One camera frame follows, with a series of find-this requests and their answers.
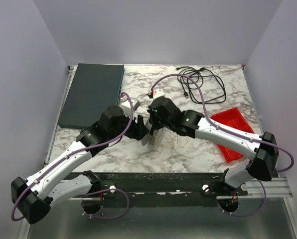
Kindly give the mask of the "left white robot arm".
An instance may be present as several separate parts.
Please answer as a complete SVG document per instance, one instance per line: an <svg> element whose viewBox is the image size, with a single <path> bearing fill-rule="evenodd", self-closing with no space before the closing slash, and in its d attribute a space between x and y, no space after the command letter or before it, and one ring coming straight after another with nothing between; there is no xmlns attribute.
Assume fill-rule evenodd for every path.
<svg viewBox="0 0 297 239"><path fill-rule="evenodd" d="M35 174L11 183L12 213L19 210L29 224L41 221L53 204L87 194L97 183L91 173L83 173L77 181L60 182L75 168L88 161L123 136L140 141L149 133L142 116L126 116L122 108L109 106L100 119L81 131L76 140L58 158Z"/></svg>

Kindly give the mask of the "grey cable spool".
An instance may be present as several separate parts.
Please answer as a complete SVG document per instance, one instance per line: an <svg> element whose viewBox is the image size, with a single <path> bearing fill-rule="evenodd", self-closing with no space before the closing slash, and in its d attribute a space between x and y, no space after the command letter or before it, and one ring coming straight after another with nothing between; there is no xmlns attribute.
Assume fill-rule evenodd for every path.
<svg viewBox="0 0 297 239"><path fill-rule="evenodd" d="M145 126L149 130L149 133L141 140L141 144L151 150L157 151L164 138L165 128L154 130L149 120L146 121Z"/></svg>

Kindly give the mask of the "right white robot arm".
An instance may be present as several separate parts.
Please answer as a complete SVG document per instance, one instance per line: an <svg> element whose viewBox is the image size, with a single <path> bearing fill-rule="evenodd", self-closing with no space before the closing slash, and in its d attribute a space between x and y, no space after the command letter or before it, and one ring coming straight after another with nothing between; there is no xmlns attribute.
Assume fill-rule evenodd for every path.
<svg viewBox="0 0 297 239"><path fill-rule="evenodd" d="M166 97L153 100L148 113L152 130L165 127L180 136L208 140L227 147L246 158L243 163L223 172L218 189L232 191L252 179L269 182L273 178L279 155L273 134L265 132L258 135L221 125L197 111L181 111Z"/></svg>

